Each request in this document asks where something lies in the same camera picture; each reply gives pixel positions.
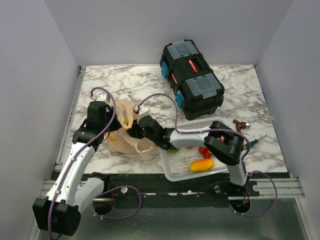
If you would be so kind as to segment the yellow fake pear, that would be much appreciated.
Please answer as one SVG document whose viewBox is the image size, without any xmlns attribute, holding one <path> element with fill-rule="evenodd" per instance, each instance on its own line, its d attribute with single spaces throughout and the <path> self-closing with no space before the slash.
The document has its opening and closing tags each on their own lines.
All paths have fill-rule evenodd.
<svg viewBox="0 0 320 240">
<path fill-rule="evenodd" d="M 124 120 L 124 123 L 128 126 L 128 125 L 129 125 L 129 120 L 126 118 L 126 119 Z"/>
</svg>

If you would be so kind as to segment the translucent orange plastic bag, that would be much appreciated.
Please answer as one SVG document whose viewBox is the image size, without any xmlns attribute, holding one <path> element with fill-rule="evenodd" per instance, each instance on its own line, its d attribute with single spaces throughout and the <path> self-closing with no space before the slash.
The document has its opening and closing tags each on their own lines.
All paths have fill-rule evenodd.
<svg viewBox="0 0 320 240">
<path fill-rule="evenodd" d="M 138 115 L 134 112 L 136 104 L 133 101 L 120 99 L 115 101 L 116 115 L 122 128 L 112 131 L 106 139 L 107 148 L 110 153 L 120 154 L 144 154 L 156 148 L 156 145 L 147 138 L 131 137 L 127 130 L 132 127 L 134 120 L 137 120 Z M 125 124 L 125 119 L 128 119 L 129 125 Z"/>
</svg>

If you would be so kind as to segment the red fake lychee bunch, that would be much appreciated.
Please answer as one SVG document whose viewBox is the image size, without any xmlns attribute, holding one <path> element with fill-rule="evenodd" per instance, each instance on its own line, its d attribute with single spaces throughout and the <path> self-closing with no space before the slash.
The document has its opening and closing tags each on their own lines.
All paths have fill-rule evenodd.
<svg viewBox="0 0 320 240">
<path fill-rule="evenodd" d="M 219 137 L 218 140 L 220 142 L 223 142 L 223 138 L 222 137 Z M 192 150 L 192 149 L 195 149 L 195 147 L 194 146 L 188 146 L 187 149 L 191 149 Z M 211 159 L 212 158 L 211 151 L 206 147 L 199 147 L 198 148 L 198 153 L 200 155 L 202 155 L 204 159 Z"/>
</svg>

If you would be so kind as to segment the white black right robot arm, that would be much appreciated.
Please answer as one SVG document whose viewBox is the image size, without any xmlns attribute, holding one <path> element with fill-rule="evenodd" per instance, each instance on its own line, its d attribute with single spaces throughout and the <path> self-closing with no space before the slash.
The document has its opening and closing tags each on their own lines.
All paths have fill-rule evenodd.
<svg viewBox="0 0 320 240">
<path fill-rule="evenodd" d="M 248 190 L 248 176 L 241 161 L 246 138 L 221 121 L 214 120 L 211 125 L 198 129 L 178 129 L 163 127 L 147 115 L 135 120 L 127 133 L 133 138 L 147 138 L 165 151 L 191 146 L 206 147 L 227 166 L 230 191 L 241 196 Z"/>
</svg>

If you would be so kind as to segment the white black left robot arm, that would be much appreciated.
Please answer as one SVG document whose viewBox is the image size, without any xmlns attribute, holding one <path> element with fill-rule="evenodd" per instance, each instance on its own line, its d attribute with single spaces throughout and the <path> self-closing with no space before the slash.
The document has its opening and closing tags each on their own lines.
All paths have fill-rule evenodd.
<svg viewBox="0 0 320 240">
<path fill-rule="evenodd" d="M 80 190 L 84 171 L 104 141 L 106 133 L 121 128 L 115 109 L 106 100 L 89 103 L 87 117 L 72 137 L 67 161 L 44 198 L 36 198 L 32 210 L 40 230 L 72 236 L 79 227 L 82 211 L 98 195 L 107 197 L 111 185 L 105 177 L 94 177 Z"/>
</svg>

